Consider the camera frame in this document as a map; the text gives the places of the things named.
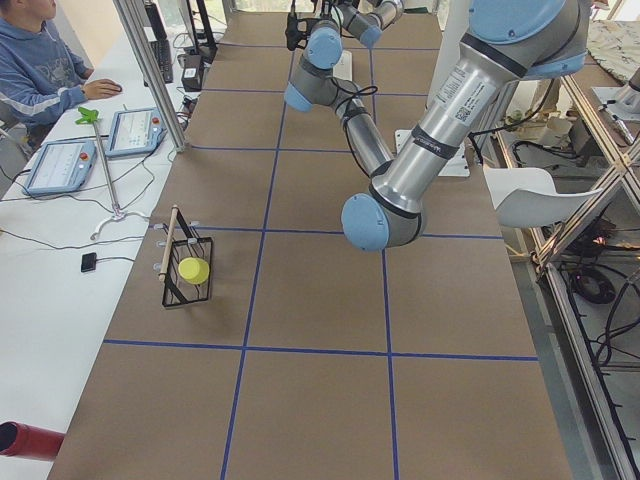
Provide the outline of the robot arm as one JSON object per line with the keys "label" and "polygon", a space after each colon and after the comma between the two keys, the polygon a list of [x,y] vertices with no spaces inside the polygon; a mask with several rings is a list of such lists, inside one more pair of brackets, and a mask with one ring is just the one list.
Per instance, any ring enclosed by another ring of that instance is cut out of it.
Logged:
{"label": "robot arm", "polygon": [[580,70],[586,56],[588,1],[473,1],[459,58],[397,154],[391,153],[366,110],[363,89],[333,70],[343,52],[342,32],[371,48],[404,13],[401,1],[376,1],[364,14],[351,1],[325,1],[306,19],[291,11],[285,34],[301,49],[288,81],[286,104],[301,112],[315,105],[334,111],[370,183],[341,213],[344,235],[364,251],[406,245],[424,231],[426,189],[507,84]]}
{"label": "robot arm", "polygon": [[329,15],[337,23],[340,34],[346,33],[361,45],[372,49],[384,30],[398,21],[404,14],[401,0],[369,1],[373,9],[363,13],[357,1],[329,1]]}

